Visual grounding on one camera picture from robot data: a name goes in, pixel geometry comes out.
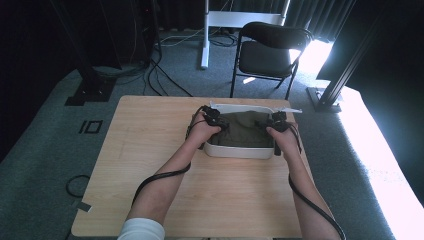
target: desk leg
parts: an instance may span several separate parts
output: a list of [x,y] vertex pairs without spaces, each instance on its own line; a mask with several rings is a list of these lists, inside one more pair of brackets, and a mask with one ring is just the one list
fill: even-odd
[[207,69],[209,64],[209,0],[205,0],[205,27],[201,68]]

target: cloth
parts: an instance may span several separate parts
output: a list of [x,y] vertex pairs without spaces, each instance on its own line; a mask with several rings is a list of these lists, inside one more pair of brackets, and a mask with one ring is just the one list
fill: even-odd
[[132,218],[125,221],[118,240],[163,240],[165,229],[161,224],[147,218]]
[[209,139],[209,143],[216,146],[240,147],[240,148],[273,148],[274,140],[260,128],[258,123],[266,123],[270,118],[268,113],[246,111],[233,112],[220,115],[226,119],[229,128]]

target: chair backrest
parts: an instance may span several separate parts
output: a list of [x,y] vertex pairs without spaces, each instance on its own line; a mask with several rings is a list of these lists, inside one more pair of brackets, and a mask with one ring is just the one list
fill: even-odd
[[244,25],[239,33],[239,41],[242,37],[251,38],[261,44],[280,49],[305,48],[312,41],[312,34],[303,28],[292,28],[263,22],[250,22]]

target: handheld controller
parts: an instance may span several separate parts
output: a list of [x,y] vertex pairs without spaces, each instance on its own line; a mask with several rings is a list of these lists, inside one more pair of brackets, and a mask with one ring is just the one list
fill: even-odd
[[[286,122],[287,115],[285,112],[275,112],[271,114],[271,118],[272,119],[268,119],[266,123],[255,122],[255,124],[261,129],[265,130],[267,127],[272,127],[279,132],[284,132],[290,127]],[[276,142],[274,143],[274,155],[281,156],[281,149]]]
[[208,106],[202,106],[201,110],[205,113],[203,117],[209,126],[221,127],[221,131],[225,131],[229,127],[230,124],[228,121],[219,117],[221,113],[217,109]]

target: gray carpet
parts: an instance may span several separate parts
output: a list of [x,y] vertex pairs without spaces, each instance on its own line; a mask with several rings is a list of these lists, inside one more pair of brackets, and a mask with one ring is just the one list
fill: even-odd
[[[193,96],[228,97],[234,53],[234,47],[211,45],[209,68],[201,70],[201,43],[188,41],[163,47],[159,65]],[[304,111],[295,117],[317,187],[348,239],[394,239],[337,115],[316,113],[313,109],[306,87],[315,85],[315,76],[316,73],[300,68],[290,102],[293,108]],[[151,79],[153,86],[160,89],[155,72]],[[168,95],[187,96],[160,72],[159,80]],[[57,84],[0,165],[2,240],[79,239],[69,235],[77,212],[72,204],[78,198],[65,190],[67,181],[91,174],[121,96],[156,95],[148,84],[146,87],[143,75],[129,76],[118,79],[109,102],[64,106],[80,81],[79,74],[73,71]],[[285,83],[275,90],[276,82],[260,80],[242,85],[239,81],[236,86],[237,98],[282,99],[287,88]],[[80,133],[84,121],[102,121],[100,131]],[[86,180],[78,179],[71,189],[82,194],[85,187]]]

